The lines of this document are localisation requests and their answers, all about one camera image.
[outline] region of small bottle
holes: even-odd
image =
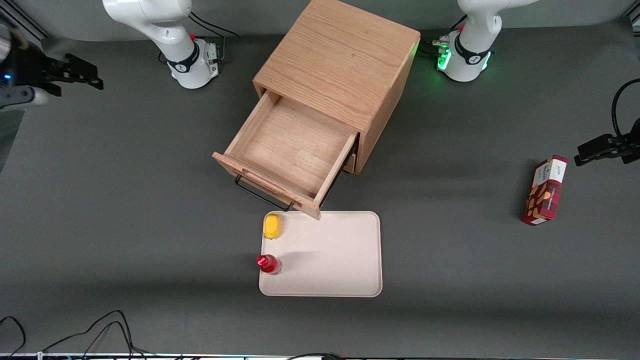
[[[276,275],[282,269],[282,263],[273,255],[258,256],[260,270],[270,275]]]

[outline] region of wooden drawer cabinet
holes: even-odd
[[[260,101],[224,154],[245,191],[320,219],[341,170],[359,174],[404,90],[420,33],[311,0],[253,79]]]

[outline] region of gray tabletop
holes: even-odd
[[[271,209],[211,154],[255,106],[251,79],[279,39],[229,39],[199,90],[149,41],[52,44],[97,64],[105,90],[65,85],[28,110],[0,174],[0,311],[23,322],[25,350],[119,308],[156,352],[638,358],[640,163],[570,164],[557,219],[519,221],[535,164],[612,132],[612,96],[640,75],[628,21],[507,29],[473,83],[415,60],[363,174],[342,174],[324,206],[380,215],[373,299],[258,289]],[[625,130],[639,97],[621,98]],[[97,350],[124,349],[114,331]]]

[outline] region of open drawer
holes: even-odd
[[[266,90],[224,155],[213,157],[236,184],[280,209],[320,219],[320,207],[355,150],[358,131]],[[274,204],[246,187],[282,201]]]

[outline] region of yellow sponge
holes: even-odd
[[[264,219],[264,236],[273,239],[280,234],[280,217],[276,214],[269,214]]]

